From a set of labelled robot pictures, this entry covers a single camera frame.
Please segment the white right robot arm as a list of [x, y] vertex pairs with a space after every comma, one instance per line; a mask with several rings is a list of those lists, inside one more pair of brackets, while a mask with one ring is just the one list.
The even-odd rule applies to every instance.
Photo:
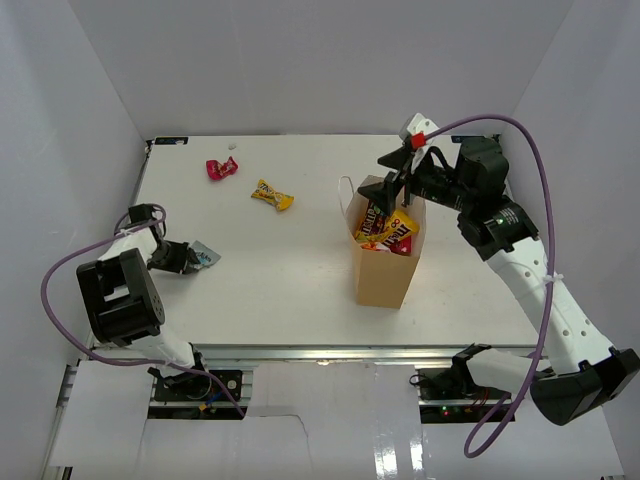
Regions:
[[549, 367], [534, 373], [526, 395], [555, 425], [565, 425], [616, 398], [639, 371], [632, 349], [617, 349], [577, 304], [548, 265], [545, 243], [524, 209], [505, 193], [508, 160], [486, 137], [466, 137], [454, 165], [430, 147], [417, 168], [414, 143], [379, 158], [389, 168], [380, 182], [358, 192], [385, 214], [396, 199], [420, 197], [458, 213], [458, 228], [501, 278], [545, 337]]

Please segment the yellow M&M's packet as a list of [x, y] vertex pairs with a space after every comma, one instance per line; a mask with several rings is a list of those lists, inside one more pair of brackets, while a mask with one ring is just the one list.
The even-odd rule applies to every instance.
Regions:
[[387, 218], [380, 243], [386, 247], [403, 241], [420, 231], [420, 224], [401, 209]]
[[289, 209], [294, 203], [294, 197], [275, 190], [264, 179], [258, 181], [257, 187], [251, 194], [254, 199], [259, 199], [272, 205], [278, 212]]

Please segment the orange Skittles snack bag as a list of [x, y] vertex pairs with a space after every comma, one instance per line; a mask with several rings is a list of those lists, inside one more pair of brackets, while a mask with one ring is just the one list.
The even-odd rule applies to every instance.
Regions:
[[363, 249], [363, 250], [368, 250], [368, 251], [378, 251], [378, 252], [390, 252], [391, 249], [386, 246], [385, 244], [383, 244], [382, 242], [362, 242], [359, 244], [359, 246]]

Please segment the brown paper bag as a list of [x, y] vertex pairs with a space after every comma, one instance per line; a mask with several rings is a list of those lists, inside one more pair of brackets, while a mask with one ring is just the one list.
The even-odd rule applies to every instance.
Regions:
[[356, 302], [359, 305], [399, 309], [421, 258], [426, 235], [426, 204], [414, 200], [409, 207], [396, 206], [416, 221], [419, 231], [409, 237], [409, 252], [367, 250], [355, 239], [357, 228], [365, 218], [367, 200], [356, 192], [349, 176], [338, 180], [341, 213], [349, 232]]

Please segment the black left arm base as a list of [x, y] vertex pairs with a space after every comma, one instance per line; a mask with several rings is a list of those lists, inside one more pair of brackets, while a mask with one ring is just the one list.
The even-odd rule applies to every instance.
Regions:
[[[229, 392], [239, 402], [241, 399], [243, 372], [241, 370], [211, 370]], [[197, 402], [200, 408], [213, 407], [226, 402], [229, 397], [221, 387], [208, 377], [197, 376], [195, 379], [169, 386], [164, 380], [158, 380], [153, 393], [153, 400], [162, 403]]]

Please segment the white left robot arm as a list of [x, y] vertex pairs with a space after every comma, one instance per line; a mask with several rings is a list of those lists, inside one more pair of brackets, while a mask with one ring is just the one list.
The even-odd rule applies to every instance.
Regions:
[[199, 399], [210, 390], [211, 374], [195, 347], [165, 325], [150, 272], [191, 275], [202, 264], [189, 243], [165, 238], [165, 215], [157, 204], [130, 207], [117, 239], [98, 259], [80, 265], [76, 276], [96, 339], [159, 361], [162, 375], [178, 375], [180, 391]]

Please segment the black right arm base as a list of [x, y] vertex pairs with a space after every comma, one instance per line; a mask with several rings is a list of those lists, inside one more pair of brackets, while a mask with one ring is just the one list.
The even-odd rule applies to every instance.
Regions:
[[473, 407], [499, 400], [504, 395], [495, 388], [466, 386], [452, 367], [418, 369], [409, 377], [409, 384], [418, 389], [423, 401], [463, 400]]

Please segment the grey Himalaya candy packet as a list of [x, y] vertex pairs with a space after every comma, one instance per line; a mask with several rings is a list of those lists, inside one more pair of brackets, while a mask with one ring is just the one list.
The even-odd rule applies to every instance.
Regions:
[[204, 268], [212, 267], [221, 259], [221, 256], [218, 253], [200, 241], [194, 241], [190, 245], [190, 248], [197, 253], [201, 263], [204, 265]]

